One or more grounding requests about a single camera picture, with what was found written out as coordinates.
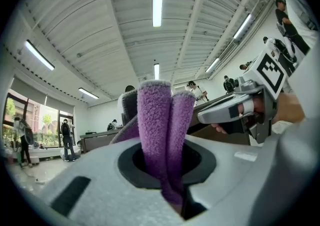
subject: floor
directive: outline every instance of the floor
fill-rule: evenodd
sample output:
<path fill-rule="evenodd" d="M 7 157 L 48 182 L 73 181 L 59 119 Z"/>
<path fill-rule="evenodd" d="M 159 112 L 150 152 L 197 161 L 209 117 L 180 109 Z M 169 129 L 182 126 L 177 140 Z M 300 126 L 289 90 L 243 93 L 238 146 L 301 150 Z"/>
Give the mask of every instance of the floor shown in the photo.
<path fill-rule="evenodd" d="M 7 168 L 20 187 L 38 196 L 48 181 L 68 168 L 72 163 L 77 163 L 77 161 L 64 162 L 59 157 L 53 160 L 40 161 L 39 164 L 34 165 L 32 168 L 28 166 L 21 168 L 17 163 L 10 164 Z"/>

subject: glass door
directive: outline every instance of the glass door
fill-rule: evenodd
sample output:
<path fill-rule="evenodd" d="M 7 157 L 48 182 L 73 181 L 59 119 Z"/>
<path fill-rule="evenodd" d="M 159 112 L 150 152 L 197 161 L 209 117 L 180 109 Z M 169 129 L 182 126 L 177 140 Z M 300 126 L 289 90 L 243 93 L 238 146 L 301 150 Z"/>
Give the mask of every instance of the glass door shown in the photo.
<path fill-rule="evenodd" d="M 74 124 L 74 117 L 73 116 L 61 114 L 61 111 L 60 111 L 60 113 L 59 113 L 59 128 L 58 128 L 59 147 L 63 147 L 64 146 L 62 133 L 61 133 L 61 126 L 62 126 L 62 124 L 63 124 L 65 119 L 68 121 L 68 124 L 72 124 L 72 125 Z M 71 127 L 70 131 L 71 131 L 71 137 L 72 137 L 73 145 L 76 145 L 76 142 L 75 142 L 75 130 Z"/>

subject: purple cloth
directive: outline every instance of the purple cloth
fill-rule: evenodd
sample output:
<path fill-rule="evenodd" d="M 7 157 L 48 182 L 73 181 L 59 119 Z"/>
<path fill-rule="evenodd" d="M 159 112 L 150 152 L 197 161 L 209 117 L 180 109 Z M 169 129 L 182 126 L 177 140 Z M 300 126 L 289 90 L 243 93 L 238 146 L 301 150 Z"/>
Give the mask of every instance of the purple cloth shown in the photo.
<path fill-rule="evenodd" d="M 169 82 L 145 81 L 138 89 L 138 125 L 145 166 L 161 182 L 168 180 L 166 139 L 170 104 Z"/>
<path fill-rule="evenodd" d="M 136 115 L 126 124 L 112 139 L 110 144 L 116 144 L 125 140 L 139 137 L 138 116 Z"/>
<path fill-rule="evenodd" d="M 177 92 L 171 101 L 166 140 L 166 164 L 173 189 L 183 192 L 182 149 L 191 122 L 196 97 L 190 91 Z"/>

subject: ceiling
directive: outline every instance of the ceiling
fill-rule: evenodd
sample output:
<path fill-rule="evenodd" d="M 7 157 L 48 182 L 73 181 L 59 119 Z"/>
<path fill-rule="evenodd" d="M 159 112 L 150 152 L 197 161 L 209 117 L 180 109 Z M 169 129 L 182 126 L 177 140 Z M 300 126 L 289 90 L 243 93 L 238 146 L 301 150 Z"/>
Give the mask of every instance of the ceiling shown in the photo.
<path fill-rule="evenodd" d="M 160 64 L 160 78 L 172 84 L 209 77 L 206 69 L 266 1 L 163 0 L 162 25 L 153 27 L 152 0 L 21 0 L 4 46 L 59 92 L 93 104 L 78 91 L 82 87 L 106 102 L 127 85 L 153 79 L 154 63 Z M 27 39 L 53 71 L 24 47 Z"/>

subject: counter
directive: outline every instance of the counter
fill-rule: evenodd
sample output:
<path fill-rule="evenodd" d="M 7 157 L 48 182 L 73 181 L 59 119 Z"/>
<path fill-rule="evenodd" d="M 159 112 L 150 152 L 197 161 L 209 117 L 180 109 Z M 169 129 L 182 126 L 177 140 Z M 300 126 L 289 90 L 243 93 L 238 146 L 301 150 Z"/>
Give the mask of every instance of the counter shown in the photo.
<path fill-rule="evenodd" d="M 106 132 L 80 135 L 83 152 L 92 151 L 93 149 L 108 145 L 120 129 Z"/>

